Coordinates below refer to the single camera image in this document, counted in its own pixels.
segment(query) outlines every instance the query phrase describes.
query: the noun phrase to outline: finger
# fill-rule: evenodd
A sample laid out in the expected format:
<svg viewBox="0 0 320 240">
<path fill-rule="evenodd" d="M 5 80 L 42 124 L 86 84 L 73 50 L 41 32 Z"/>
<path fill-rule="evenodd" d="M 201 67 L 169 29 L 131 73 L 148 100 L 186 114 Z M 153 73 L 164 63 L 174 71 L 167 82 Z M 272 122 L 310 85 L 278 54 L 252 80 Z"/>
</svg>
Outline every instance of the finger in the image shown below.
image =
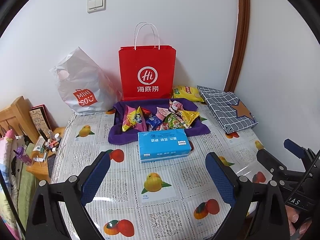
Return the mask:
<svg viewBox="0 0 320 240">
<path fill-rule="evenodd" d="M 285 210 L 287 211 L 289 221 L 291 221 L 292 223 L 295 223 L 298 221 L 299 214 L 294 208 L 285 206 Z"/>
<path fill-rule="evenodd" d="M 296 232 L 296 229 L 294 228 L 293 224 L 291 223 L 291 221 L 288 219 L 289 222 L 289 230 L 290 230 L 290 236 L 293 236 L 294 233 Z"/>
<path fill-rule="evenodd" d="M 300 233 L 301 235 L 304 234 L 304 233 L 308 230 L 308 228 L 309 228 L 309 226 L 311 225 L 311 223 L 312 223 L 312 220 L 304 223 L 304 224 L 300 227 L 299 233 Z"/>
</svg>

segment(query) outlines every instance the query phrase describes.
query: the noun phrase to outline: white wall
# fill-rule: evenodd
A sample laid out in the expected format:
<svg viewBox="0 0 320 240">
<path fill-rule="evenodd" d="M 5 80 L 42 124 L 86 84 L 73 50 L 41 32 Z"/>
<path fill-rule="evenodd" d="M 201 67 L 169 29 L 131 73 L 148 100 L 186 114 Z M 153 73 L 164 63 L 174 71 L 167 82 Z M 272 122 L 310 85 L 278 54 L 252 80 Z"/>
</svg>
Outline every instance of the white wall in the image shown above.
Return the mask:
<svg viewBox="0 0 320 240">
<path fill-rule="evenodd" d="M 17 96 L 45 104 L 59 126 L 71 110 L 48 70 L 80 46 L 121 88 L 120 46 L 133 45 L 140 21 L 155 24 L 161 44 L 177 50 L 175 84 L 223 89 L 233 53 L 237 0 L 107 0 L 107 10 L 88 14 L 87 0 L 30 0 L 0 39 L 6 79 L 0 107 Z M 152 44 L 146 28 L 138 44 Z"/>
<path fill-rule="evenodd" d="M 256 116 L 254 132 L 289 169 L 304 171 L 284 149 L 290 138 L 320 149 L 320 45 L 287 0 L 251 0 L 247 50 L 235 93 Z"/>
</svg>

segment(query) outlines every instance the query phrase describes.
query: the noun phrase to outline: wooden bedside table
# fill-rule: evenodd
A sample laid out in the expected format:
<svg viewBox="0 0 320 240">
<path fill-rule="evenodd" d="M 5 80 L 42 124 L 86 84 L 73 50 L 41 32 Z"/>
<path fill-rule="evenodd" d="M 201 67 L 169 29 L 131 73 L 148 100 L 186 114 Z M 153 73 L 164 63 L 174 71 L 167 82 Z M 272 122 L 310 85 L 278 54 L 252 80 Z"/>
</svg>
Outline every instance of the wooden bedside table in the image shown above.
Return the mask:
<svg viewBox="0 0 320 240">
<path fill-rule="evenodd" d="M 56 128 L 53 133 L 59 133 L 60 136 L 63 136 L 65 127 L 58 127 Z M 39 180 L 46 180 L 47 182 L 50 183 L 51 179 L 49 178 L 49 171 L 48 171 L 48 163 L 47 159 L 50 155 L 52 155 L 53 152 L 49 151 L 47 158 L 44 162 L 33 162 L 32 166 L 27 166 L 26 171 L 32 173 L 37 179 Z M 38 155 L 39 158 L 43 158 L 44 154 L 40 153 L 39 151 L 33 151 L 30 158 L 33 160 L 33 158 L 36 158 Z"/>
</svg>

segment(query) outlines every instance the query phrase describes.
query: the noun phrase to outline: white rope handle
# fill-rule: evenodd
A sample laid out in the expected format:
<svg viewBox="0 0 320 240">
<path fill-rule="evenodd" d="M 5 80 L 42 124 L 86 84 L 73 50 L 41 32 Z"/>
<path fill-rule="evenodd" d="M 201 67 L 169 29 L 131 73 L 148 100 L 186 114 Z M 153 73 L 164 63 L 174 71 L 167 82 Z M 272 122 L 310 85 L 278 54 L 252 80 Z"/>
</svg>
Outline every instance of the white rope handle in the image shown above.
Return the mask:
<svg viewBox="0 0 320 240">
<path fill-rule="evenodd" d="M 136 27 L 134 28 L 134 39 L 133 39 L 133 42 L 136 41 L 136 30 L 137 30 L 137 27 L 138 27 L 138 25 L 139 25 L 140 23 L 147 23 L 147 22 L 139 22 L 139 23 L 136 25 Z M 153 30 L 152 26 L 150 26 L 150 28 L 151 28 L 151 30 L 152 30 L 152 32 L 153 32 L 153 41 L 154 41 L 155 47 L 156 47 L 156 35 L 155 35 L 155 31 Z"/>
<path fill-rule="evenodd" d="M 138 33 L 137 33 L 137 37 L 136 37 L 136 39 L 135 39 L 135 41 L 134 41 L 134 50 L 137 50 L 137 38 L 138 38 L 138 35 L 139 35 L 139 31 L 140 31 L 140 29 L 143 27 L 143 26 L 145 26 L 145 25 L 152 25 L 154 28 L 156 28 L 156 31 L 157 31 L 157 34 L 158 34 L 158 40 L 159 40 L 159 48 L 158 49 L 160 49 L 160 37 L 159 37 L 159 33 L 158 33 L 158 30 L 157 30 L 157 27 L 156 26 L 154 26 L 152 23 L 146 23 L 146 24 L 144 24 L 144 25 L 142 25 L 140 28 L 139 28 L 139 30 L 138 30 Z"/>
</svg>

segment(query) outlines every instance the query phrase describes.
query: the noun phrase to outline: gray checkered fabric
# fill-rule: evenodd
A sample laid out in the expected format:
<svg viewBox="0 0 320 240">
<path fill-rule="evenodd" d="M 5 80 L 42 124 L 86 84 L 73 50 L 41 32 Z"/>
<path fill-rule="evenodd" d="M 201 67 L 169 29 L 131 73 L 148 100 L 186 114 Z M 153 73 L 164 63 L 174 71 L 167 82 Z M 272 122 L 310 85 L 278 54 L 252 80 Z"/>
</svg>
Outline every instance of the gray checkered fabric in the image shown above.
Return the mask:
<svg viewBox="0 0 320 240">
<path fill-rule="evenodd" d="M 230 107 L 230 105 L 238 105 L 240 101 L 234 93 L 202 86 L 198 86 L 198 90 L 226 133 L 251 128 L 258 123 L 254 116 L 252 119 L 246 116 L 237 118 L 236 110 Z"/>
</svg>

